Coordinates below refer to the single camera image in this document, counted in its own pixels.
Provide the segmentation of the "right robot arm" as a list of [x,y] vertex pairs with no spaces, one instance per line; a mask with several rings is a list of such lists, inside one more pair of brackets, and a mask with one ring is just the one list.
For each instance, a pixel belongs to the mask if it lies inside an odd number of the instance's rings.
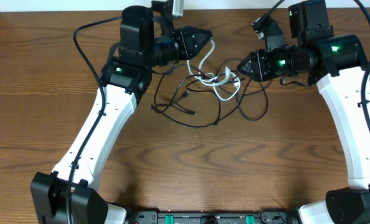
[[263,49],[251,51],[238,71],[255,82],[308,75],[324,98],[346,159],[348,186],[330,190],[320,202],[300,206],[290,223],[370,223],[370,55],[353,34],[336,36],[324,1],[288,8],[289,46],[270,13],[252,25]]

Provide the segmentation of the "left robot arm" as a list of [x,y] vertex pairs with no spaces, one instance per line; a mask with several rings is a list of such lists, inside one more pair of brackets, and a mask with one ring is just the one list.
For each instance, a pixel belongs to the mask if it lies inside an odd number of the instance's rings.
[[38,172],[31,194],[39,223],[127,223],[128,210],[98,193],[112,147],[151,83],[154,67],[190,60],[212,40],[212,32],[176,28],[181,17],[172,1],[130,6],[118,17],[120,40],[94,73],[97,96],[75,141],[52,172]]

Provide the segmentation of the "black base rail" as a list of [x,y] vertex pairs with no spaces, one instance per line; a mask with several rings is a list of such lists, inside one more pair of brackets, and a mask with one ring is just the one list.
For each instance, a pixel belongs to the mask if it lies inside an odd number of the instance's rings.
[[124,224],[299,224],[293,211],[265,209],[259,212],[158,212],[129,211]]

